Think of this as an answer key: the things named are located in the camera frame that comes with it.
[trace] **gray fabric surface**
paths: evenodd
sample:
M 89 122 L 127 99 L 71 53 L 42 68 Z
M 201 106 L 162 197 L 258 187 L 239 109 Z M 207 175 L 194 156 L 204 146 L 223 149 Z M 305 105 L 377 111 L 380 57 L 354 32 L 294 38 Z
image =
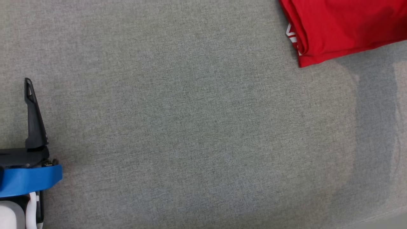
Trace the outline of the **gray fabric surface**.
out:
M 32 79 L 44 228 L 340 228 L 407 211 L 407 42 L 299 69 L 275 0 L 0 3 L 0 148 Z

